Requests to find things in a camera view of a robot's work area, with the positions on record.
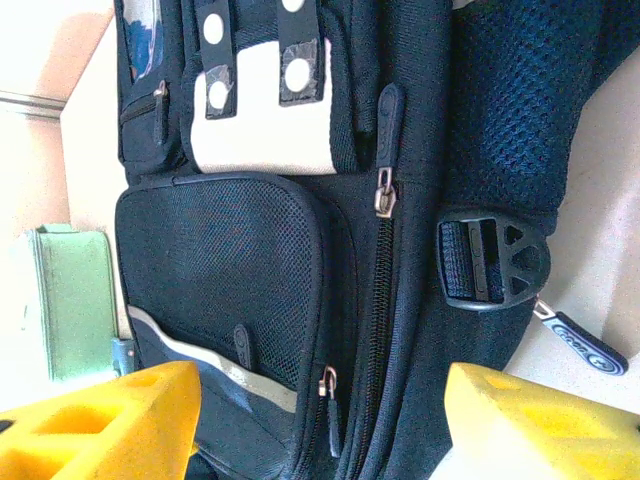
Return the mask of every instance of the blue zipper tag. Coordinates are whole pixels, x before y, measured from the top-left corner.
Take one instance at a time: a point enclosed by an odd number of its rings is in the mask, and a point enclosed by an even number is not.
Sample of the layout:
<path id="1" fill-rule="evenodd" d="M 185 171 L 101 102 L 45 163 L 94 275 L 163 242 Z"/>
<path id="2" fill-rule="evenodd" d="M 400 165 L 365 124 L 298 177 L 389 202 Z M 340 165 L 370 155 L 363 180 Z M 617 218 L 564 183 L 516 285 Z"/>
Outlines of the blue zipper tag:
<path id="1" fill-rule="evenodd" d="M 596 370 L 608 375 L 624 375 L 629 369 L 626 358 L 591 335 L 565 313 L 553 311 L 542 300 L 538 300 L 533 313 Z"/>

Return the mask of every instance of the yellow foam block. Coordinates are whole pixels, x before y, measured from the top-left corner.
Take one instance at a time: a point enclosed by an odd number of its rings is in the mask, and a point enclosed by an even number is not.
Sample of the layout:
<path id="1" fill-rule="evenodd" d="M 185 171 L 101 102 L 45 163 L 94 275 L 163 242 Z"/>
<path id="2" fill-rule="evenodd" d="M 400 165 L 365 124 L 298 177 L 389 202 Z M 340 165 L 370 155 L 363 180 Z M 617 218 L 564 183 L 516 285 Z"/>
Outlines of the yellow foam block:
<path id="1" fill-rule="evenodd" d="M 640 479 L 633 413 L 465 363 L 451 366 L 445 408 L 456 451 L 487 478 Z"/>
<path id="2" fill-rule="evenodd" d="M 184 479 L 199 414 L 192 362 L 1 413 L 0 480 Z"/>

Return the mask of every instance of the zipper pull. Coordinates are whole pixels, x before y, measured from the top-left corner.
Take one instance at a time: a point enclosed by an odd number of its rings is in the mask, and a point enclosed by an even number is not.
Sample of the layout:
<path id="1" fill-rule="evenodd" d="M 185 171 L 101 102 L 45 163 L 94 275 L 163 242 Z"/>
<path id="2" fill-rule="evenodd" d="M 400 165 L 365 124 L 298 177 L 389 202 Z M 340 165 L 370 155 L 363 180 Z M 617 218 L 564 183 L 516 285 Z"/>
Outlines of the zipper pull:
<path id="1" fill-rule="evenodd" d="M 608 375 L 624 375 L 629 363 L 602 340 L 594 337 L 563 312 L 555 312 L 538 299 L 533 313 L 593 368 Z"/>
<path id="2" fill-rule="evenodd" d="M 153 91 L 153 97 L 156 99 L 156 116 L 153 127 L 153 139 L 157 146 L 162 146 L 167 139 L 167 107 L 169 106 L 169 90 L 167 89 L 167 83 L 164 80 L 160 80 L 158 88 Z"/>
<path id="3" fill-rule="evenodd" d="M 342 454 L 342 435 L 340 426 L 342 425 L 342 416 L 340 414 L 340 406 L 335 398 L 336 387 L 338 386 L 338 375 L 333 367 L 327 365 L 324 367 L 322 379 L 318 382 L 318 395 L 326 397 L 329 394 L 328 402 L 328 421 L 329 421 L 329 449 L 333 458 L 340 458 Z"/>
<path id="4" fill-rule="evenodd" d="M 398 164 L 398 147 L 404 115 L 404 94 L 398 85 L 390 83 L 378 99 L 378 146 L 376 168 L 378 186 L 374 209 L 379 218 L 391 218 L 398 200 L 393 186 L 393 169 Z"/>

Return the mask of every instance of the blue mesh fabric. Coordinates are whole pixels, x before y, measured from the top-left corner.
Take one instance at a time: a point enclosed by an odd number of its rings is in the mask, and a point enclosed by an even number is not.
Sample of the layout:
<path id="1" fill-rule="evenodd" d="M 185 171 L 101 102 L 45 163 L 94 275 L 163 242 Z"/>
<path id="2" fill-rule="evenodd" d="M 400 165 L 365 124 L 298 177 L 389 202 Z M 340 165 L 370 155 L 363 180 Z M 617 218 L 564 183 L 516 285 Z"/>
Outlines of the blue mesh fabric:
<path id="1" fill-rule="evenodd" d="M 640 7 L 618 0 L 605 11 L 603 3 L 489 0 L 456 12 L 448 202 L 553 221 L 595 78 L 639 43 Z"/>

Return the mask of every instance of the green suitcase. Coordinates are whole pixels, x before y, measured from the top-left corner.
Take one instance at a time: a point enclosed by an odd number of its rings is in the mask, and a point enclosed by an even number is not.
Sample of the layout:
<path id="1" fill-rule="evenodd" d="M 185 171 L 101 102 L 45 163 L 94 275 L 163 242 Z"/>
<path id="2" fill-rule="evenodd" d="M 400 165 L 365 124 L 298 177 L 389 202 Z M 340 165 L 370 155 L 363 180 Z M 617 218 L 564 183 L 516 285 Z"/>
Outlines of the green suitcase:
<path id="1" fill-rule="evenodd" d="M 112 369 L 116 314 L 106 236 L 77 232 L 70 225 L 43 225 L 27 231 L 21 241 L 32 292 L 22 330 L 29 343 L 41 346 L 49 380 Z"/>

